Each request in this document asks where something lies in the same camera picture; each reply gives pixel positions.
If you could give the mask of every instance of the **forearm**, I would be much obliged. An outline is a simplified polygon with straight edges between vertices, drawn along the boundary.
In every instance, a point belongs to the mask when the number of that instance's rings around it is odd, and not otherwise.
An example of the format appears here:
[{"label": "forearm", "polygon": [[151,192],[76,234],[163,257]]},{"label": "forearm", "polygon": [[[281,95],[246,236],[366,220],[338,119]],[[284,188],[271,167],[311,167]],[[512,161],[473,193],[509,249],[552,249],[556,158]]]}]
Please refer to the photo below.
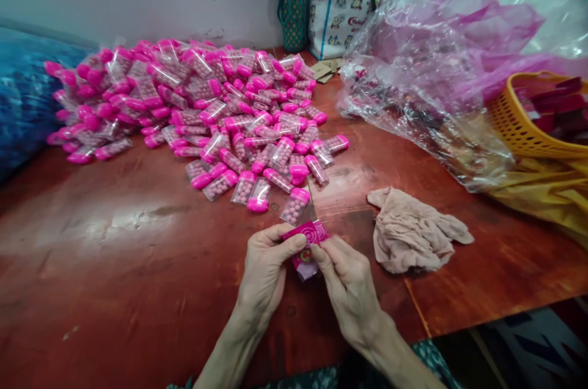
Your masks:
[{"label": "forearm", "polygon": [[236,307],[193,389],[239,387],[264,331]]},{"label": "forearm", "polygon": [[399,389],[441,389],[444,384],[433,375],[423,362],[412,352],[396,329],[394,320],[382,313],[377,326],[377,335],[369,347],[358,349],[394,387]]}]

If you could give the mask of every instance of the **plastic bag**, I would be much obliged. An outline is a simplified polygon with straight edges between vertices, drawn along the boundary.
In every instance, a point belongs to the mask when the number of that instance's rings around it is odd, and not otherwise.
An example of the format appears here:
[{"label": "plastic bag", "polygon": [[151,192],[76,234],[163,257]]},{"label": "plastic bag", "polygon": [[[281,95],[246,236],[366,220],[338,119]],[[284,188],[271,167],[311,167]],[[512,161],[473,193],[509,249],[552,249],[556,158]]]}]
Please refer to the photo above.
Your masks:
[{"label": "plastic bag", "polygon": [[527,4],[498,0],[387,1],[344,56],[339,108],[413,141],[468,191],[496,186],[513,159],[484,100],[515,72],[581,69],[520,54],[543,22]]}]

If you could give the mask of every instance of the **yellow cloth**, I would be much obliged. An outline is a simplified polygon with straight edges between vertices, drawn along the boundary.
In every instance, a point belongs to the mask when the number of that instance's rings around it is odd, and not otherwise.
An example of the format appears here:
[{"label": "yellow cloth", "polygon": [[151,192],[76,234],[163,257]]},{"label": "yellow cloth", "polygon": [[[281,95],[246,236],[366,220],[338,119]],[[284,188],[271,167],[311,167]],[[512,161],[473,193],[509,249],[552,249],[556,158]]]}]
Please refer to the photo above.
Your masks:
[{"label": "yellow cloth", "polygon": [[510,208],[560,225],[588,250],[588,159],[522,157],[500,187],[487,193]]}]

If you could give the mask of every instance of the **yellow plastic basket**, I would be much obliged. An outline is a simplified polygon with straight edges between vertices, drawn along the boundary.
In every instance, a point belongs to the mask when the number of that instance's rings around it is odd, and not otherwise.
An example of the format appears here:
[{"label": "yellow plastic basket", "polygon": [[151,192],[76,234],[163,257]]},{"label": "yellow plastic basket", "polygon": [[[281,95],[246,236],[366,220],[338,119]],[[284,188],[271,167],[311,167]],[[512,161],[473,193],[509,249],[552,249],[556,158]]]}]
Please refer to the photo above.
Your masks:
[{"label": "yellow plastic basket", "polygon": [[[513,85],[536,86],[539,89],[545,83],[555,84],[569,79],[570,77],[546,71],[537,74],[514,74],[508,78],[504,92],[487,104],[492,125],[514,154],[555,159],[588,157],[588,146],[560,141],[533,124],[513,90]],[[588,83],[584,80],[582,93],[588,94]]]}]

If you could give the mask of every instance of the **green woven bag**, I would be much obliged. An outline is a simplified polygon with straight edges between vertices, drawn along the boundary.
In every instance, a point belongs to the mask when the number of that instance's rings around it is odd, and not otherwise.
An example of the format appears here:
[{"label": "green woven bag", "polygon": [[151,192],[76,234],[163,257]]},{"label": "green woven bag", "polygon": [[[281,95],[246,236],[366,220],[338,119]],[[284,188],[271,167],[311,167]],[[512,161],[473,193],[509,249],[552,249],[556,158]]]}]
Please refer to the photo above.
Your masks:
[{"label": "green woven bag", "polygon": [[277,18],[282,25],[284,49],[300,52],[306,47],[306,0],[279,0]]}]

